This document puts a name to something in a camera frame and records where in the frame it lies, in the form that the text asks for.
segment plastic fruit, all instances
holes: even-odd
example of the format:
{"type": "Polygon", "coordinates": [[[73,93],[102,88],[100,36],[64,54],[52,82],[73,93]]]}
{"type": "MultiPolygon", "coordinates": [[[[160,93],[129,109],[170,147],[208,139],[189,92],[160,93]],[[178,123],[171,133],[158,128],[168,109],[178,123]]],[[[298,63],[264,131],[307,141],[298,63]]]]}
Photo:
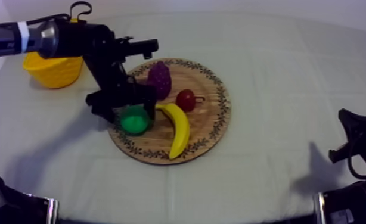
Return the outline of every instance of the plastic fruit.
{"type": "Polygon", "coordinates": [[[148,129],[150,120],[140,105],[128,106],[120,113],[120,125],[128,135],[142,135],[148,129]]]}
{"type": "Polygon", "coordinates": [[[158,61],[148,72],[147,85],[155,86],[157,100],[164,100],[172,90],[172,78],[169,68],[162,61],[158,61]]]}
{"type": "Polygon", "coordinates": [[[175,137],[169,152],[169,159],[177,158],[186,148],[190,136],[190,125],[186,114],[176,104],[157,104],[155,109],[162,110],[173,122],[175,137]]]}
{"type": "Polygon", "coordinates": [[[184,89],[180,91],[176,97],[176,105],[178,105],[184,112],[190,112],[194,110],[196,106],[196,99],[202,99],[205,101],[204,97],[196,97],[190,89],[184,89]]]}

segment red toy fruit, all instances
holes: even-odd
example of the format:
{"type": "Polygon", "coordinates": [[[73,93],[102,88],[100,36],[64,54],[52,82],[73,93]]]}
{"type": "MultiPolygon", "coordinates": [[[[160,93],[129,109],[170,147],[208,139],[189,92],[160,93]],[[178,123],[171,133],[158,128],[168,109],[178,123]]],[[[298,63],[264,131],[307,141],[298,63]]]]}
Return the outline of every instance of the red toy fruit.
{"type": "Polygon", "coordinates": [[[176,105],[178,105],[184,112],[190,112],[194,110],[196,106],[196,99],[202,99],[205,101],[204,97],[196,97],[190,89],[184,89],[180,91],[176,97],[176,105]]]}
{"type": "Polygon", "coordinates": [[[147,85],[155,86],[157,100],[164,100],[172,90],[172,78],[169,68],[164,62],[158,61],[148,72],[147,85]]]}

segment green ball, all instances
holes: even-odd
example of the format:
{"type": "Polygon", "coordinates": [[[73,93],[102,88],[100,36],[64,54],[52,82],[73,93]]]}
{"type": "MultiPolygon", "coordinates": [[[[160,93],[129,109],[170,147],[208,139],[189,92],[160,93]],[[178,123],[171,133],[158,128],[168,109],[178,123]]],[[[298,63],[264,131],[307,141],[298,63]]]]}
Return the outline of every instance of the green ball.
{"type": "Polygon", "coordinates": [[[128,106],[120,114],[120,125],[129,135],[142,135],[149,127],[150,120],[140,105],[128,106]]]}

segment toy banana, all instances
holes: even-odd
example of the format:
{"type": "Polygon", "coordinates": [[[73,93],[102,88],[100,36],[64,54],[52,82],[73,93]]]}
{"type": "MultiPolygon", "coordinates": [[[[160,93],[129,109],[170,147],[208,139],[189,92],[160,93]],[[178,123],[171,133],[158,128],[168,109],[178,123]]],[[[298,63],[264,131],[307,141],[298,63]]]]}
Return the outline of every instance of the toy banana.
{"type": "Polygon", "coordinates": [[[169,152],[169,159],[173,160],[186,148],[190,135],[190,125],[186,114],[176,104],[157,104],[155,109],[162,110],[175,126],[175,138],[169,152]]]}

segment purple grape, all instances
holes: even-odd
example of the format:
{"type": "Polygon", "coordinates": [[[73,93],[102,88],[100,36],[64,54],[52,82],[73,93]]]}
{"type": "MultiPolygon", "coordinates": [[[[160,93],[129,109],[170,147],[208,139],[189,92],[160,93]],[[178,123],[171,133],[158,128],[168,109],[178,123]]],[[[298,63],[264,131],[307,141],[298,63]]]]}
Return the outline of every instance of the purple grape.
{"type": "Polygon", "coordinates": [[[169,68],[162,61],[158,61],[148,72],[147,85],[155,86],[157,100],[164,100],[172,90],[172,79],[169,68]]]}

